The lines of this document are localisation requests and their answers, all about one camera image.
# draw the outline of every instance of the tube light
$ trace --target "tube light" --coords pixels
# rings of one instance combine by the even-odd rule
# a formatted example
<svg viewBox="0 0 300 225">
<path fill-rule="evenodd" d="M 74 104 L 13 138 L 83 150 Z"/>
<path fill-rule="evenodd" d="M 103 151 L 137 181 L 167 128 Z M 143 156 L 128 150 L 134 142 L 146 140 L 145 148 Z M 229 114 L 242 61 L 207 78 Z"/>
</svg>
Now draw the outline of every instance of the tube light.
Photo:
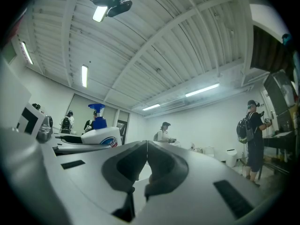
<svg viewBox="0 0 300 225">
<path fill-rule="evenodd" d="M 81 81 L 83 87 L 86 88 L 88 86 L 88 67 L 85 65 L 82 66 Z"/>
<path fill-rule="evenodd" d="M 29 53 L 28 53 L 26 44 L 25 44 L 24 42 L 22 42 L 22 46 L 23 46 L 23 49 L 24 49 L 24 51 L 25 51 L 25 54 L 26 54 L 26 56 L 27 56 L 29 62 L 30 62 L 31 64 L 33 64 L 33 61 L 31 60 L 31 57 L 29 56 Z"/>
<path fill-rule="evenodd" d="M 153 105 L 151 107 L 144 108 L 143 111 L 146 111 L 146 110 L 149 110 L 149 109 L 152 109 L 152 108 L 155 108 L 155 107 L 159 107 L 159 106 L 160 106 L 159 104 L 155 104 L 155 105 Z"/>
<path fill-rule="evenodd" d="M 203 88 L 203 89 L 197 90 L 197 91 L 195 91 L 195 92 L 190 92 L 190 93 L 186 94 L 186 97 L 190 97 L 190 96 L 192 96 L 192 95 L 195 95 L 195 94 L 198 94 L 198 93 L 201 93 L 201 92 L 205 92 L 205 91 L 211 90 L 211 89 L 213 89 L 213 88 L 217 88 L 218 86 L 220 86 L 219 83 L 217 83 L 217 84 L 215 84 L 215 85 L 212 85 L 212 86 L 209 86 L 209 87 L 207 87 L 207 88 Z"/>
<path fill-rule="evenodd" d="M 97 7 L 93 15 L 93 20 L 102 22 L 107 12 L 107 7 Z"/>
</svg>

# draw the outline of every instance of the blue pump nozzle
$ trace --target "blue pump nozzle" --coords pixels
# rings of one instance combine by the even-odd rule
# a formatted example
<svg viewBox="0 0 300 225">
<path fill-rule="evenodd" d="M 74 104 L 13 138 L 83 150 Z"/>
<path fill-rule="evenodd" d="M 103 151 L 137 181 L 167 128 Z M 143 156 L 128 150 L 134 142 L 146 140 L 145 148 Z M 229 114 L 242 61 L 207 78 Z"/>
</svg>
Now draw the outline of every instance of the blue pump nozzle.
<svg viewBox="0 0 300 225">
<path fill-rule="evenodd" d="M 94 129 L 107 128 L 106 120 L 100 116 L 100 111 L 105 108 L 105 105 L 101 103 L 90 104 L 89 108 L 92 108 L 97 112 L 97 117 L 94 121 Z"/>
</svg>

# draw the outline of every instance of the bottle label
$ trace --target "bottle label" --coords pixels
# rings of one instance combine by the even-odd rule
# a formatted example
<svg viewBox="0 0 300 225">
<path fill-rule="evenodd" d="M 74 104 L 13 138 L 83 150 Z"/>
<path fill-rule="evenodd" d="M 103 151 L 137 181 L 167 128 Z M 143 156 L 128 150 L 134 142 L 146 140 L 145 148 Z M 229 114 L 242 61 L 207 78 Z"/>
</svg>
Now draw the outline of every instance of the bottle label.
<svg viewBox="0 0 300 225">
<path fill-rule="evenodd" d="M 109 144 L 112 148 L 114 148 L 118 146 L 118 141 L 115 137 L 108 137 L 104 139 L 100 144 Z"/>
</svg>

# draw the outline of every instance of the white bottle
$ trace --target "white bottle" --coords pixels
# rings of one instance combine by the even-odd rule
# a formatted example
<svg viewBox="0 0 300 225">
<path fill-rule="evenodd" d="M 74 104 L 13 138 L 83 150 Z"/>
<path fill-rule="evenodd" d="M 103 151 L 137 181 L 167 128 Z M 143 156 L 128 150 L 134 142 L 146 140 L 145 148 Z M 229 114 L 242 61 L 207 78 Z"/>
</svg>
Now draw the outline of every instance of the white bottle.
<svg viewBox="0 0 300 225">
<path fill-rule="evenodd" d="M 118 127 L 106 127 L 91 130 L 81 136 L 83 144 L 109 144 L 112 148 L 121 146 L 120 129 Z"/>
</svg>

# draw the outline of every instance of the black shorts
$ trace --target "black shorts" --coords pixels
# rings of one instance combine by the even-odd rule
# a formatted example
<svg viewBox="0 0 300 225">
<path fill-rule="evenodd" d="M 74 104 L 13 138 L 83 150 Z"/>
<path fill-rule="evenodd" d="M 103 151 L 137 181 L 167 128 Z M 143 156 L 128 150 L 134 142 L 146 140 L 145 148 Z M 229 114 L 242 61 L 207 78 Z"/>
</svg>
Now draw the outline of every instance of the black shorts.
<svg viewBox="0 0 300 225">
<path fill-rule="evenodd" d="M 251 171 L 258 172 L 263 165 L 263 146 L 254 142 L 248 142 L 247 166 Z"/>
</svg>

